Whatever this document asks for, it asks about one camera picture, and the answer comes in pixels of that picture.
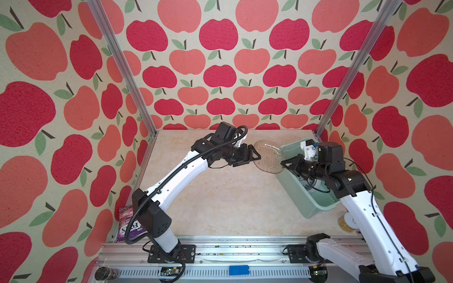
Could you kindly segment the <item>amber translucent glass plate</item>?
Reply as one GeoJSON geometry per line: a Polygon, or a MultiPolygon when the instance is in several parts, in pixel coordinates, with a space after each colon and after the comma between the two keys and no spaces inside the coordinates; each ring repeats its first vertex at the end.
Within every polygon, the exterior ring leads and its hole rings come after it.
{"type": "Polygon", "coordinates": [[[281,165],[284,151],[278,143],[272,140],[259,140],[255,142],[254,148],[261,156],[261,159],[255,160],[254,164],[261,171],[276,175],[284,170],[281,165]]]}

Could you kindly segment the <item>mint green plastic bin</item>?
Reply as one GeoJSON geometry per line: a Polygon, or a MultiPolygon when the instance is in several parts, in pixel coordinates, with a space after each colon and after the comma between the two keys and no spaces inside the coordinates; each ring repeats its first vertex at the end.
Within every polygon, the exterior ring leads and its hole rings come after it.
{"type": "MultiPolygon", "coordinates": [[[[299,141],[283,145],[282,156],[284,159],[305,154],[303,146],[309,145],[309,149],[317,150],[318,141],[315,138],[304,138],[299,141]]],[[[318,180],[313,187],[301,177],[297,177],[287,169],[277,174],[277,179],[287,192],[291,200],[305,218],[311,218],[321,212],[335,209],[340,200],[333,192],[328,192],[325,184],[318,180]]]]}

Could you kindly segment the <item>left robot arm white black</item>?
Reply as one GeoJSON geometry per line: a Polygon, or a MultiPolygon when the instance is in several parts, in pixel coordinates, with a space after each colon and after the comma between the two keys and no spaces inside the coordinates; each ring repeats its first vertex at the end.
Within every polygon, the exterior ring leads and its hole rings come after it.
{"type": "Polygon", "coordinates": [[[198,139],[178,166],[157,184],[146,191],[135,190],[125,243],[132,245],[149,238],[162,252],[178,254],[180,240],[171,230],[172,219],[166,210],[179,193],[215,161],[225,160],[228,166],[237,167],[260,160],[254,146],[244,143],[247,134],[247,126],[235,127],[222,122],[215,132],[198,139]]]}

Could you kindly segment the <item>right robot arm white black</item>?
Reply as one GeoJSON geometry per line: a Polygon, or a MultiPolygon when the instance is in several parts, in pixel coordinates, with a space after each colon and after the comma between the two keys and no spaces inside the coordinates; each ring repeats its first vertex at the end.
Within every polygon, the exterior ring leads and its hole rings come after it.
{"type": "Polygon", "coordinates": [[[328,260],[360,283],[432,283],[433,272],[420,266],[405,250],[376,203],[374,191],[359,171],[346,168],[343,148],[335,142],[317,147],[304,145],[304,152],[280,165],[294,176],[314,185],[322,181],[341,201],[368,244],[372,258],[365,258],[337,244],[325,233],[307,238],[306,258],[312,263],[328,260]]]}

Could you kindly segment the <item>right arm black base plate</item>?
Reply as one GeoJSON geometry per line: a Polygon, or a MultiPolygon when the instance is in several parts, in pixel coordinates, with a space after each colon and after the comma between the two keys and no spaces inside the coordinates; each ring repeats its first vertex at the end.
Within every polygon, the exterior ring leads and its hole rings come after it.
{"type": "Polygon", "coordinates": [[[309,259],[306,254],[305,245],[288,245],[283,249],[282,254],[289,258],[291,264],[331,264],[331,261],[324,259],[320,261],[309,259]]]}

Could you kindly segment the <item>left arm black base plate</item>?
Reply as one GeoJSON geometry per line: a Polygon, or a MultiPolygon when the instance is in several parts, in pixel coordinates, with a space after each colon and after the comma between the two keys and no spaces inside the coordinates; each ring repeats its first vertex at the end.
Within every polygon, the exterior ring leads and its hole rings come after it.
{"type": "MultiPolygon", "coordinates": [[[[193,264],[195,261],[195,245],[177,245],[176,248],[168,254],[186,264],[193,264]]],[[[174,264],[175,262],[164,255],[161,248],[153,245],[151,253],[148,255],[147,262],[150,264],[174,264]]]]}

